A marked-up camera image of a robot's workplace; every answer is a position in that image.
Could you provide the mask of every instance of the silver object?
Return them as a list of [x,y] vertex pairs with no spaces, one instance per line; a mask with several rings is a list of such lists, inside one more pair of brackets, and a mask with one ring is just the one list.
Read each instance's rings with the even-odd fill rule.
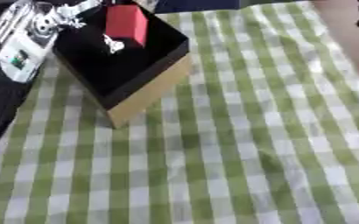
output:
[[[0,67],[13,81],[31,80],[47,54],[52,50],[62,27],[80,29],[84,25],[77,16],[102,4],[102,0],[86,0],[75,6],[18,0],[0,17]],[[122,42],[103,34],[110,53],[124,48]]]

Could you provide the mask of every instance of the red cube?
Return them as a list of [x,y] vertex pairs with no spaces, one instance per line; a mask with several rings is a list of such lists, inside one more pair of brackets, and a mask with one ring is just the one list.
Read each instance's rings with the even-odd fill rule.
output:
[[135,4],[120,4],[108,8],[106,34],[123,40],[126,46],[145,46],[148,20]]

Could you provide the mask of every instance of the table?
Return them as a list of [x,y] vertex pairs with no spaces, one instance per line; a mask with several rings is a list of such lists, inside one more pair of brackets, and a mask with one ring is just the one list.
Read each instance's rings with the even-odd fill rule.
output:
[[0,223],[359,223],[359,73],[313,5],[161,17],[192,74],[122,129],[46,62],[0,141]]
[[359,2],[352,0],[316,0],[314,6],[328,29],[359,69]]

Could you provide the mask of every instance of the open box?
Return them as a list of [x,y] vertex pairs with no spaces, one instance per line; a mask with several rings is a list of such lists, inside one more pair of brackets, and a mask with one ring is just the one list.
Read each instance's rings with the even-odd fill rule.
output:
[[[105,29],[106,7],[85,22]],[[189,74],[188,38],[141,8],[148,19],[144,49],[126,49],[107,56],[75,31],[63,31],[54,52],[73,74],[115,128],[128,122]]]

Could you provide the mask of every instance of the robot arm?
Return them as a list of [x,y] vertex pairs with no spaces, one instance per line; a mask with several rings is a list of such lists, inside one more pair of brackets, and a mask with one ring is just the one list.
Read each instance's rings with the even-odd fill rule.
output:
[[[74,6],[19,0],[0,17],[0,137],[16,116],[38,70],[52,50],[59,33],[88,29],[78,15],[102,4],[87,0]],[[101,36],[110,53],[124,48],[122,42]]]

